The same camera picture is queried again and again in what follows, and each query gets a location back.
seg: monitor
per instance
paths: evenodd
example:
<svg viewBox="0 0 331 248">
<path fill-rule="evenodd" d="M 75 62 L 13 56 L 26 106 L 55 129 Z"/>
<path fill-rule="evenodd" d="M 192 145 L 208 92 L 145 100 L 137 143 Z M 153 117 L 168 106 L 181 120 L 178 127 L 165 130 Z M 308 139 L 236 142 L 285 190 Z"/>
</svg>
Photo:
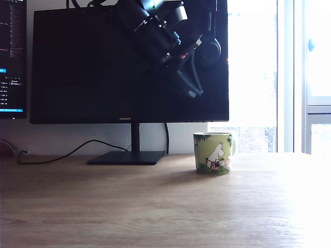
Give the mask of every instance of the monitor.
<svg viewBox="0 0 331 248">
<path fill-rule="evenodd" d="M 0 119 L 26 117 L 26 0 L 0 0 Z"/>
<path fill-rule="evenodd" d="M 198 5 L 185 9 L 188 20 L 176 28 L 184 45 L 195 26 L 208 25 Z M 131 123 L 132 142 L 139 143 L 138 123 L 229 120 L 227 1 L 219 1 L 216 13 L 220 58 L 205 66 L 196 54 L 184 67 L 186 78 L 200 81 L 197 95 L 166 73 L 151 72 L 149 59 L 113 21 L 114 11 L 35 11 L 31 123 Z"/>
</svg>

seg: window handle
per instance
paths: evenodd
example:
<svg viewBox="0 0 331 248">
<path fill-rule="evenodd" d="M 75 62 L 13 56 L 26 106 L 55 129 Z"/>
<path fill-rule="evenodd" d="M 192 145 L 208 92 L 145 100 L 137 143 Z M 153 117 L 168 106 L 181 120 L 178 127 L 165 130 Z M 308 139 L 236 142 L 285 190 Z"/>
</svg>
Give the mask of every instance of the window handle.
<svg viewBox="0 0 331 248">
<path fill-rule="evenodd" d="M 316 46 L 316 44 L 314 43 L 314 41 L 312 40 L 312 38 L 310 38 L 308 40 L 308 50 L 310 52 L 312 52 L 314 50 L 315 46 Z"/>
</svg>

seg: wooden desk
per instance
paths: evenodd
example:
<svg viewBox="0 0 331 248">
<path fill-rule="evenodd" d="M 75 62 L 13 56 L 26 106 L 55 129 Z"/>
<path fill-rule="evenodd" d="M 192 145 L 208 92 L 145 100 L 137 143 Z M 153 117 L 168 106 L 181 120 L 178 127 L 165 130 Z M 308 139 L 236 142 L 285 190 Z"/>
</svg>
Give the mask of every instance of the wooden desk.
<svg viewBox="0 0 331 248">
<path fill-rule="evenodd" d="M 312 156 L 238 154 L 216 177 L 197 174 L 194 156 L 88 159 L 2 160 L 2 248 L 331 247 L 330 169 Z"/>
</svg>

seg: monitor base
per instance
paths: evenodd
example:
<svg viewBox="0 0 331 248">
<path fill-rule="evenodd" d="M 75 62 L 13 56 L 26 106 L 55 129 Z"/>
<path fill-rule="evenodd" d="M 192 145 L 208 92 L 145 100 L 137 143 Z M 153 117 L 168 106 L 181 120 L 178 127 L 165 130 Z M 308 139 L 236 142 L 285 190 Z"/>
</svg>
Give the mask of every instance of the monitor base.
<svg viewBox="0 0 331 248">
<path fill-rule="evenodd" d="M 90 165 L 155 165 L 164 154 L 164 151 L 111 151 L 87 163 Z"/>
</svg>

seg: green mug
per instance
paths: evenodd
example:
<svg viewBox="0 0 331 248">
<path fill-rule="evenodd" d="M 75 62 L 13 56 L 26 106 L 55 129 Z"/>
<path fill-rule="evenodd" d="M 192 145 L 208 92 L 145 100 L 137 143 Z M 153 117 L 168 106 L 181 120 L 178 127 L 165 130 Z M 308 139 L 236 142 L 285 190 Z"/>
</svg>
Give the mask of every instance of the green mug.
<svg viewBox="0 0 331 248">
<path fill-rule="evenodd" d="M 197 171 L 216 175 L 231 171 L 236 151 L 232 133 L 195 133 L 193 138 Z"/>
</svg>

